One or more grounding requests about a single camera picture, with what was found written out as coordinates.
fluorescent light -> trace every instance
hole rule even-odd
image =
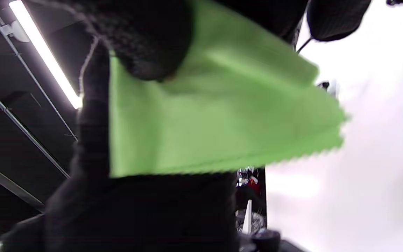
[[[71,84],[61,70],[57,60],[52,55],[51,50],[41,36],[37,26],[35,26],[23,2],[17,0],[9,3],[9,6],[73,107],[75,109],[81,107],[82,99],[80,99],[74,89],[72,89]]]

metal ceiling beam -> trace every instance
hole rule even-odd
[[[27,204],[36,208],[40,212],[44,212],[44,204],[39,199],[35,198],[32,194],[30,194],[27,190],[24,190],[21,186],[17,185],[15,182],[10,180],[4,174],[0,172],[0,185],[4,186],[11,193],[18,196]]]
[[[68,173],[60,166],[60,164],[54,159],[53,156],[43,147],[43,145],[38,142],[38,140],[27,130],[24,125],[18,121],[15,115],[0,101],[1,110],[10,118],[10,120],[15,123],[15,125],[23,131],[23,133],[34,143],[34,145],[51,161],[51,163],[61,172],[67,179],[69,178]]]
[[[52,103],[51,99],[49,98],[49,96],[46,94],[46,92],[43,90],[43,88],[41,87],[40,83],[38,82],[37,78],[35,78],[34,74],[32,73],[32,71],[30,70],[30,68],[27,66],[26,62],[24,61],[23,57],[21,57],[21,54],[18,52],[18,50],[16,49],[15,45],[13,45],[12,41],[10,40],[10,38],[5,35],[3,33],[3,31],[1,30],[1,28],[4,26],[4,22],[1,19],[0,16],[0,33],[1,35],[4,37],[4,39],[6,40],[7,44],[10,46],[10,48],[12,49],[12,51],[15,53],[16,57],[19,59],[19,61],[21,62],[21,64],[24,66],[24,68],[27,70],[27,72],[29,73],[30,77],[32,78],[32,80],[34,80],[35,84],[37,84],[38,88],[40,89],[40,91],[43,93],[44,97],[46,97],[46,99],[48,100],[49,104],[52,106],[52,108],[54,109],[54,111],[56,112],[57,116],[60,118],[60,120],[63,122],[63,124],[66,126],[66,128],[68,129],[68,131],[71,133],[72,137],[74,137],[74,139],[76,141],[78,141],[77,136],[74,134],[74,132],[72,132],[71,128],[68,126],[68,124],[65,122],[65,120],[63,119],[63,117],[61,116],[61,114],[59,113],[59,111],[57,110],[57,108],[54,106],[54,104]]]

